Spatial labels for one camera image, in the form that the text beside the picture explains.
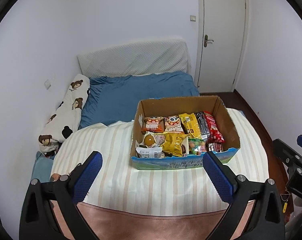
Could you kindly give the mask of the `colourful candy ball bag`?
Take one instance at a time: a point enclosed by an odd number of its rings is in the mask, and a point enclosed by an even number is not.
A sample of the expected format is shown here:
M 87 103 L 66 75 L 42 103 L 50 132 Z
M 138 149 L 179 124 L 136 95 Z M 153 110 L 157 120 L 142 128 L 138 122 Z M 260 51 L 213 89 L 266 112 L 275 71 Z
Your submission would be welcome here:
M 198 139 L 198 138 L 190 138 L 188 139 L 189 145 L 189 154 L 192 155 L 201 155 L 207 152 L 206 141 Z

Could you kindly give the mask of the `blue bed sheet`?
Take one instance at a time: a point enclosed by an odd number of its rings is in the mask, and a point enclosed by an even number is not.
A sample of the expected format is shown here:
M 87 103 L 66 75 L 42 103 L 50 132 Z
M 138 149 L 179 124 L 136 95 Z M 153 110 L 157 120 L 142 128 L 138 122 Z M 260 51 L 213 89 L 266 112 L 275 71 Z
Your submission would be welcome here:
M 118 121 L 130 122 L 141 100 L 199 95 L 190 74 L 181 71 L 91 78 L 79 128 L 97 123 L 108 126 Z

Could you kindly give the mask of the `light blue towel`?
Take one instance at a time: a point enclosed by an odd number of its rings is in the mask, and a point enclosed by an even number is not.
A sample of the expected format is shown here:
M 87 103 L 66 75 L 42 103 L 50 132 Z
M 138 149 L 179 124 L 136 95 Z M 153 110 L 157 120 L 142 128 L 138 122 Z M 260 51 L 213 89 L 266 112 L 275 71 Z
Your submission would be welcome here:
M 43 153 L 38 151 L 32 169 L 31 180 L 38 179 L 41 183 L 49 182 L 53 161 L 54 156 L 47 158 Z

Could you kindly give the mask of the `white wall switch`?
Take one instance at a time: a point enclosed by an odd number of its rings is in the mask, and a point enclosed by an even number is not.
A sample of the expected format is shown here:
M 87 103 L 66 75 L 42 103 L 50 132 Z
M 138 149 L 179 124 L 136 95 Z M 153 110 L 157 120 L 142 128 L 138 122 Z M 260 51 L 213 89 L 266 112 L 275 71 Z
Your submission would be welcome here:
M 46 80 L 44 83 L 44 86 L 45 86 L 46 90 L 48 90 L 52 85 L 49 80 Z

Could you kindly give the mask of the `red green snack pack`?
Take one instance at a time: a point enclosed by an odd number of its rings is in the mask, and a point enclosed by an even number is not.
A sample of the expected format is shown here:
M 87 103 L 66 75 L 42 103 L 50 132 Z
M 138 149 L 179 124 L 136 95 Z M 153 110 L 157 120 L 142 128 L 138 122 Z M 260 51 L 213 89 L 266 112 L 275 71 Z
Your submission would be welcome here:
M 219 131 L 217 123 L 213 115 L 208 112 L 204 112 L 204 116 L 208 125 L 208 129 L 210 132 L 210 137 L 208 138 L 209 143 L 224 143 L 225 140 L 223 138 L 222 133 Z

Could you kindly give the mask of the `cream striped blanket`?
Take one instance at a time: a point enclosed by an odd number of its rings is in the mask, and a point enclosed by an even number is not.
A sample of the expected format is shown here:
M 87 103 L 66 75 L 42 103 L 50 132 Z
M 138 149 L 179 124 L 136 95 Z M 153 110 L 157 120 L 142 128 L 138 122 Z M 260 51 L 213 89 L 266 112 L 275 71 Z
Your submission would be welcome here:
M 94 124 L 72 134 L 56 155 L 52 173 L 67 174 L 93 151 L 103 166 L 85 202 L 139 215 L 183 216 L 225 210 L 202 167 L 138 170 L 130 163 L 132 122 Z

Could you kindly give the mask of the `white bear print pillow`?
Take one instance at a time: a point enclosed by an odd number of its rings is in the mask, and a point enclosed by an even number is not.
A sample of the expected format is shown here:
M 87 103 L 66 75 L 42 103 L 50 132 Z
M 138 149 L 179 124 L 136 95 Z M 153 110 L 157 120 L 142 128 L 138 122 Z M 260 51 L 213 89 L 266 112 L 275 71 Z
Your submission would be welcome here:
M 39 151 L 47 158 L 59 151 L 64 141 L 78 130 L 82 110 L 90 94 L 90 80 L 78 74 L 65 97 L 38 136 Z

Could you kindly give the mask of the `grey quilted headboard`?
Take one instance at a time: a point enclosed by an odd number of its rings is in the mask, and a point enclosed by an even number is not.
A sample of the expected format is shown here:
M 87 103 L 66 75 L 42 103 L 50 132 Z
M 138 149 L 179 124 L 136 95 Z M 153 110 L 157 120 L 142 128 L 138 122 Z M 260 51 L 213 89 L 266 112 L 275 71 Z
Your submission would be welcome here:
M 143 76 L 191 69 L 183 39 L 136 41 L 77 55 L 83 75 L 94 77 Z

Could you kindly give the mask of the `orange jelly cup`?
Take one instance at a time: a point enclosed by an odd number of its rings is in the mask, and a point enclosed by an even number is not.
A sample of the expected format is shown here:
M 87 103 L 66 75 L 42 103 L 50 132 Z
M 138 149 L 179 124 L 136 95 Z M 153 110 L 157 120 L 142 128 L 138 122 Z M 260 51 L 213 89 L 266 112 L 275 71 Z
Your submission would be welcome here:
M 145 133 L 140 146 L 146 148 L 160 147 L 165 142 L 165 135 L 163 133 Z

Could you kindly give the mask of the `white printed snack packet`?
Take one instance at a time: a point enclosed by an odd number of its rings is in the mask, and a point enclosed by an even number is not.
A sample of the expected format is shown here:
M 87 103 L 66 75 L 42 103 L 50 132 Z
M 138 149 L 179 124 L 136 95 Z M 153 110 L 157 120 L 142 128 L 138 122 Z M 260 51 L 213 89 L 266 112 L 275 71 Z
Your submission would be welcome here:
M 162 152 L 162 147 L 143 148 L 137 147 L 136 152 L 139 158 L 164 158 L 165 154 Z

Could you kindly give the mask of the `small red snack packet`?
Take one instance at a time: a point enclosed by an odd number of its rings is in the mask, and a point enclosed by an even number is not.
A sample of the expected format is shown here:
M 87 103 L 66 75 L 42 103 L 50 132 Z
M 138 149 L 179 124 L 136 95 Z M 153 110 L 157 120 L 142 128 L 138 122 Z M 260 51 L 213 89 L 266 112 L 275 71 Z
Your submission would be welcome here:
M 217 143 L 217 142 L 212 142 L 212 143 L 207 143 L 207 150 L 208 152 L 223 152 L 223 145 L 221 143 Z

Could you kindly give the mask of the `small yellow snack bag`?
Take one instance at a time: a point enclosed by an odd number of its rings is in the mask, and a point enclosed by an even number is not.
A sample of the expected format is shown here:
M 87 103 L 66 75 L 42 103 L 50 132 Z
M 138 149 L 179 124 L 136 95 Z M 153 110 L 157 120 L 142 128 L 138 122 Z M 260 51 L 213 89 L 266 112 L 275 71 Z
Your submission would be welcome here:
M 175 157 L 183 157 L 186 154 L 186 148 L 183 145 L 188 135 L 181 133 L 165 133 L 164 143 L 161 145 L 162 151 Z

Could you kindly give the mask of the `cardboard box blue outside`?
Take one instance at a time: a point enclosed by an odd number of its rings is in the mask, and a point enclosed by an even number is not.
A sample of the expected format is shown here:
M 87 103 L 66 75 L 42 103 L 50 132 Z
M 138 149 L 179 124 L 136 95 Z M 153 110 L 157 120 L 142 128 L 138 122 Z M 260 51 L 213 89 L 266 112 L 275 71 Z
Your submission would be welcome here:
M 141 100 L 137 105 L 135 119 L 132 129 L 131 163 L 138 170 L 173 170 L 202 167 L 202 155 L 190 154 L 186 157 L 165 157 L 165 158 L 139 158 L 136 146 L 142 142 L 143 118 L 149 116 L 167 117 L 182 113 L 208 112 L 216 120 L 217 128 L 225 140 L 223 152 L 216 153 L 217 158 L 224 164 L 240 149 L 240 139 L 222 99 L 216 95 L 209 96 L 187 96 L 161 99 Z

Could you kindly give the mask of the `black snack bag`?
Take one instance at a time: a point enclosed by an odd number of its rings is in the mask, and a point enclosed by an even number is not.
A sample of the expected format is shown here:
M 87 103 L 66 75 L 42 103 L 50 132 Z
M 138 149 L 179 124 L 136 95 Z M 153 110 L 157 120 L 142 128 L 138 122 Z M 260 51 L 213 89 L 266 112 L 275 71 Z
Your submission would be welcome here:
M 197 119 L 200 132 L 201 132 L 201 139 L 207 141 L 211 136 L 204 112 L 197 112 L 195 113 L 195 117 Z

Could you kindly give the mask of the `white door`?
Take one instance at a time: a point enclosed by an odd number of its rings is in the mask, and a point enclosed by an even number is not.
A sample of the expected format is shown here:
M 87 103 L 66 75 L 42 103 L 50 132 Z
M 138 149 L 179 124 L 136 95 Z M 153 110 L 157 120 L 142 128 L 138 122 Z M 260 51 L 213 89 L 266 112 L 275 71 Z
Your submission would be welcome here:
M 233 90 L 246 31 L 246 0 L 204 0 L 203 47 L 198 77 L 201 93 Z M 204 36 L 214 40 L 204 47 Z

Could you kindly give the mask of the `orange panda snack bag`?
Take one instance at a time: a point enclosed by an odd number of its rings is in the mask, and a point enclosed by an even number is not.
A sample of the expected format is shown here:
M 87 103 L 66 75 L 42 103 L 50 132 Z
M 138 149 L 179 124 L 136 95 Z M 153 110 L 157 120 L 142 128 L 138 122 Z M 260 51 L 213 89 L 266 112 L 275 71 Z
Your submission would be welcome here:
M 164 121 L 165 121 L 165 132 L 184 134 L 184 130 L 181 125 L 181 120 L 178 115 L 165 117 Z
M 162 133 L 165 130 L 164 118 L 161 116 L 145 117 L 143 121 L 143 132 Z

